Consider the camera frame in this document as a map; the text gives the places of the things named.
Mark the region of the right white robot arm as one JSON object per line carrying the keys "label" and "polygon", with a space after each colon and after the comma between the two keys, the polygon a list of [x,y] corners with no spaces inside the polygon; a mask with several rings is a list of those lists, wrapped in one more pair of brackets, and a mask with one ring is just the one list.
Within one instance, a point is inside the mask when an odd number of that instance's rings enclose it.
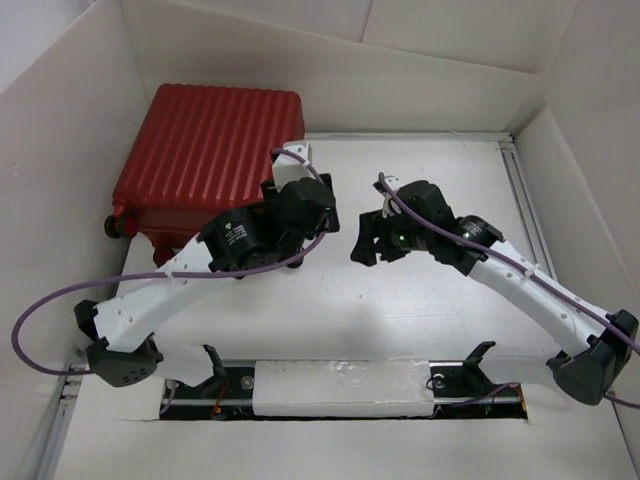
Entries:
{"label": "right white robot arm", "polygon": [[541,327],[556,355],[486,341],[462,363],[462,381],[473,393],[525,383],[556,387],[573,400],[597,405],[638,352],[639,322],[629,311],[610,313],[545,274],[486,220],[457,217],[439,187],[426,180],[404,185],[379,174],[379,210],[359,217],[351,259],[367,267],[414,251],[429,253],[463,276],[489,288]]}

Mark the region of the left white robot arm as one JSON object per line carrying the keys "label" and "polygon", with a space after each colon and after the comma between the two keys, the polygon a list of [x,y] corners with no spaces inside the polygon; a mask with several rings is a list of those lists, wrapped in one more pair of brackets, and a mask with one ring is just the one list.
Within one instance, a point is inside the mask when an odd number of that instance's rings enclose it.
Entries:
{"label": "left white robot arm", "polygon": [[96,376],[115,388],[158,376],[205,397],[220,390],[227,374],[213,346],[159,340],[158,329],[211,291],[214,280],[298,266],[339,229],[331,178],[313,167],[311,145],[288,142],[272,158],[263,201],[217,215],[133,290],[75,307],[79,326],[93,338],[85,353]]}

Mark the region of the red hard-shell suitcase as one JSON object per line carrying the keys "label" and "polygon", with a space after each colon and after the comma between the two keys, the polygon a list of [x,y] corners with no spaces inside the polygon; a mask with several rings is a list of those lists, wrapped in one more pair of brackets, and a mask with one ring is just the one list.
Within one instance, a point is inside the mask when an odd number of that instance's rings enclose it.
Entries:
{"label": "red hard-shell suitcase", "polygon": [[144,235],[161,266],[220,213],[261,201],[272,151],[304,136],[293,91],[163,84],[115,184],[105,234]]}

